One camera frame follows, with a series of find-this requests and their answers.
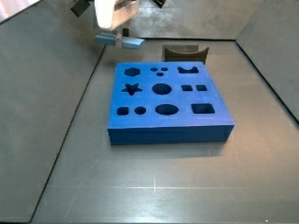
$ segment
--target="gray wall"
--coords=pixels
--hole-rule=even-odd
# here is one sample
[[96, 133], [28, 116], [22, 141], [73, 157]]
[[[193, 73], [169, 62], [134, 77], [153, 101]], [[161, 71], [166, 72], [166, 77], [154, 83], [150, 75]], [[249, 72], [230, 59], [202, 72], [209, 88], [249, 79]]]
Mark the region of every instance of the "gray wall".
[[102, 45], [92, 8], [44, 0], [0, 25], [0, 221], [29, 221]]
[[140, 0], [132, 36], [174, 39], [236, 39], [264, 0], [166, 0], [161, 9]]
[[299, 121], [299, 1], [265, 0], [237, 44]]

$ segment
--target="gray floor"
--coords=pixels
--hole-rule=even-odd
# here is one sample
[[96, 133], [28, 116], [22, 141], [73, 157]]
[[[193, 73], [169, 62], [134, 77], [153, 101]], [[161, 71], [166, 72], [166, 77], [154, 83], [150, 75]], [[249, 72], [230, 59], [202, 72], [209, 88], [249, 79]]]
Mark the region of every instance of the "gray floor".
[[[209, 47], [206, 68], [236, 122], [225, 143], [110, 146], [120, 61], [157, 61], [164, 44]], [[297, 222], [299, 129], [234, 42], [106, 47], [33, 223]]]

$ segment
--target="white robot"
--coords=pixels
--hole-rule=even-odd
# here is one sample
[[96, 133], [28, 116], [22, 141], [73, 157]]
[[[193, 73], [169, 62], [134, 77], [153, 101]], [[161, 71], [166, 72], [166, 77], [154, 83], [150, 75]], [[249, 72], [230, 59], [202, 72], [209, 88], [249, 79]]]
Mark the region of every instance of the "white robot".
[[[101, 30], [101, 33], [94, 37], [94, 41], [118, 48], [138, 49], [144, 40], [128, 37], [128, 25], [129, 19], [138, 12], [140, 0], [78, 0], [70, 8], [77, 17], [89, 7], [90, 1], [94, 1], [97, 26]], [[148, 1], [162, 8], [165, 0]]]

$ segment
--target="hexagonal hole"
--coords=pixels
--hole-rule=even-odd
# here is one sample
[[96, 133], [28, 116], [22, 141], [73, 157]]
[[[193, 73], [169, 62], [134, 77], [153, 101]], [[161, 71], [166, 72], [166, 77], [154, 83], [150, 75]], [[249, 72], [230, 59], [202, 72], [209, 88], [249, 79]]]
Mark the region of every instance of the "hexagonal hole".
[[140, 74], [140, 69], [138, 68], [134, 68], [134, 67], [129, 67], [126, 70], [125, 70], [125, 75], [126, 76], [130, 76], [130, 77], [134, 77]]

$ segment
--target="oval hole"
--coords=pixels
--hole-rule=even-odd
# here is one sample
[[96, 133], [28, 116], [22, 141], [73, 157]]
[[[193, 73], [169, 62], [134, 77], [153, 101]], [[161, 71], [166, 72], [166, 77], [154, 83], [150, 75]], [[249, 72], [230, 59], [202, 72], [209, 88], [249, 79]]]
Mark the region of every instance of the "oval hole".
[[164, 83], [154, 84], [152, 90], [157, 95], [168, 95], [172, 92], [170, 86]]
[[162, 116], [170, 116], [176, 114], [177, 111], [178, 111], [177, 107], [173, 106], [172, 104], [161, 104], [154, 108], [154, 112]]

